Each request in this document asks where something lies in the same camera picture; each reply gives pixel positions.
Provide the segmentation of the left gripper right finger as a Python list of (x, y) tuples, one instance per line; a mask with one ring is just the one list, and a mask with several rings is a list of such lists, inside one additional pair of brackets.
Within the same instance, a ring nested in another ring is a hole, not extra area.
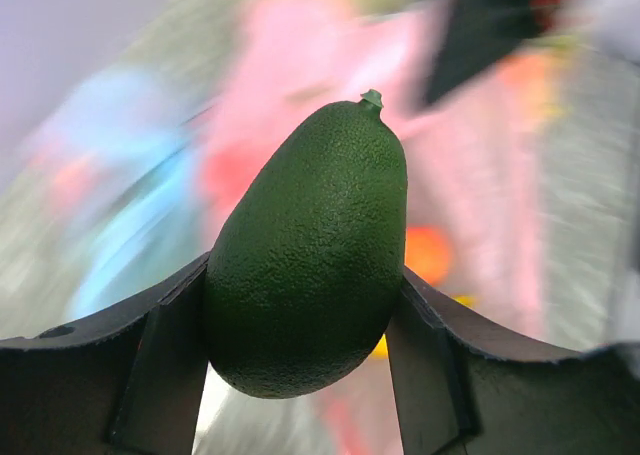
[(639, 347), (575, 352), (503, 327), (406, 271), (387, 330), (407, 454), (635, 454)]

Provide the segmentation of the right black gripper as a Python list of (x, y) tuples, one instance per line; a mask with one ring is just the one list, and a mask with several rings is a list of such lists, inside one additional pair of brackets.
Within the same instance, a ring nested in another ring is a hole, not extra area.
[(438, 102), (522, 42), (539, 37), (547, 26), (544, 18), (534, 0), (452, 0), (424, 101)]

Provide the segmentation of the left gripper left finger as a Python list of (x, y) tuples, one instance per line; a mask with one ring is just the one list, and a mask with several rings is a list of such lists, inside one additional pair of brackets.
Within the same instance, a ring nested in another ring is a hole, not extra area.
[(2, 453), (190, 453), (208, 365), (206, 262), (35, 338), (2, 341)]

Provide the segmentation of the green avocado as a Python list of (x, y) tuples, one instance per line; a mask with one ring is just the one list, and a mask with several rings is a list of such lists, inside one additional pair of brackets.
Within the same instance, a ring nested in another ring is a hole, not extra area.
[(203, 325), (216, 373), (286, 399), (356, 369), (403, 279), (408, 177), (381, 94), (330, 103), (276, 150), (209, 255)]

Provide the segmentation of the pink plastic bag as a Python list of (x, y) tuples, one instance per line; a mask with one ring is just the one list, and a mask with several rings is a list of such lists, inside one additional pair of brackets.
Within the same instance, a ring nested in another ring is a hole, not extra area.
[(374, 88), (408, 161), (407, 264), (509, 328), (544, 334), (534, 130), (498, 64), (436, 103), (426, 79), (452, 0), (248, 0), (206, 136), (216, 236), (258, 170), (323, 104)]

